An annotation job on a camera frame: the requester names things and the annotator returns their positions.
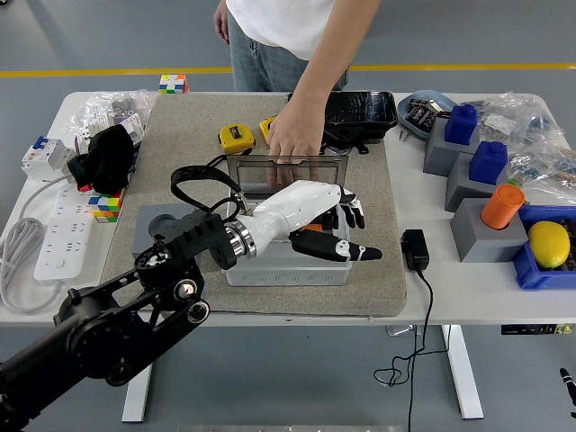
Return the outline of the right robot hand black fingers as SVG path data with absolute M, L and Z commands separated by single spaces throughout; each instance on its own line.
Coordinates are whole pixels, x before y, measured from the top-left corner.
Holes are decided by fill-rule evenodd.
M 572 375 L 563 367 L 559 369 L 559 374 L 562 377 L 562 381 L 566 387 L 566 390 L 571 398 L 571 404 L 573 407 L 576 406 L 576 385 L 572 378 Z

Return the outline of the person's right hand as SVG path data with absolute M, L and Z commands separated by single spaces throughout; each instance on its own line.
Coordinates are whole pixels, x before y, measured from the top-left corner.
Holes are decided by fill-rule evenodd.
M 213 23 L 216 34 L 225 44 L 229 45 L 229 9 L 225 0 L 220 0 L 217 5 L 213 15 Z

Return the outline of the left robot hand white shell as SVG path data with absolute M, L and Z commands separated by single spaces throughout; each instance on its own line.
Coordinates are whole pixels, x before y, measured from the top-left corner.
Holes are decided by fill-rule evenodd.
M 381 250 L 305 227 L 337 207 L 344 210 L 349 227 L 365 226 L 364 212 L 356 194 L 337 185 L 298 180 L 261 202 L 250 216 L 238 216 L 247 229 L 247 244 L 257 257 L 274 239 L 290 240 L 298 253 L 334 262 L 370 261 L 383 257 Z

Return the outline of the person's left hand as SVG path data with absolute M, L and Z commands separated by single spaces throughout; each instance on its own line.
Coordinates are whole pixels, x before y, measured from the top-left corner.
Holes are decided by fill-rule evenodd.
M 295 164 L 299 157 L 316 157 L 320 153 L 325 125 L 326 100 L 308 101 L 294 94 L 272 121 L 267 138 L 269 156 L 277 169 L 268 174 L 275 185 L 278 171 L 286 184 L 296 178 L 282 164 Z

